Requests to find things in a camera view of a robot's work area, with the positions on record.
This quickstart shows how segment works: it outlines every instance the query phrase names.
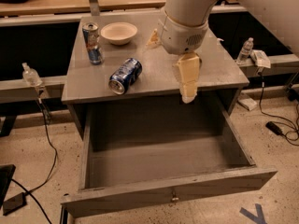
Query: can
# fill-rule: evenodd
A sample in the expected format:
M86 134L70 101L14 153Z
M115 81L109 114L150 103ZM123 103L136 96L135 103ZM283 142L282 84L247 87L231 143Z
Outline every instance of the can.
M142 72L141 63L135 58L128 58L109 79L109 87L117 94L124 94L133 85Z
M99 45L99 26L95 22L87 22L82 27L87 53L92 64L104 62L103 51Z

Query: can lid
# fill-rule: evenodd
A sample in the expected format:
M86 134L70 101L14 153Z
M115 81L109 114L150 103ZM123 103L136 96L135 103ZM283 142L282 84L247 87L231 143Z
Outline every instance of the can lid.
M111 88L111 90L117 94L125 93L125 88L118 80L110 80L108 85Z

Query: clear plastic bottle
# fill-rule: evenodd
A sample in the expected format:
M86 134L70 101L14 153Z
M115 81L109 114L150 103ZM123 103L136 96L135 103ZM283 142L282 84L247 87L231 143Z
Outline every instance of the clear plastic bottle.
M23 63L22 67L24 68L22 76L29 86L36 87L43 83L35 69L30 68L27 63Z
M236 63L238 65L244 64L246 62L246 59L249 57L251 50L253 48L253 38L250 37L243 45L242 49L240 50L240 53L236 59Z

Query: gray tabletop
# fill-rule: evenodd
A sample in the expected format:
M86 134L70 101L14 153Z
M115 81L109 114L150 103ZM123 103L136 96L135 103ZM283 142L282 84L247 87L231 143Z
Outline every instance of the gray tabletop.
M157 28L159 10L102 13L99 17L83 17L73 48L62 101L65 104L94 103L115 99L134 98L147 95L179 93L178 83L172 73L172 64L177 55L168 54L162 46L147 49L146 43L152 31ZM82 34L82 24L95 21L100 29L107 24L126 21L134 24L136 37L127 45L115 46L101 37L105 62L90 64ZM196 51L202 64L198 90L242 88L249 84L235 61L209 30L204 42ZM138 59L143 71L134 85L124 95L115 94L109 87L110 76L127 58Z

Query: upright can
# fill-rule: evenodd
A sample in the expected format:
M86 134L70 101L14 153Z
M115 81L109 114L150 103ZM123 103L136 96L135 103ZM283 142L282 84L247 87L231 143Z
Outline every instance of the upright can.
M134 58L128 58L121 67L112 74L109 80L109 87L117 94L124 94L129 86L139 77L142 72L141 63Z
M88 22L83 25L83 36L90 62L101 64L104 62L102 49L99 45L99 26L95 22Z

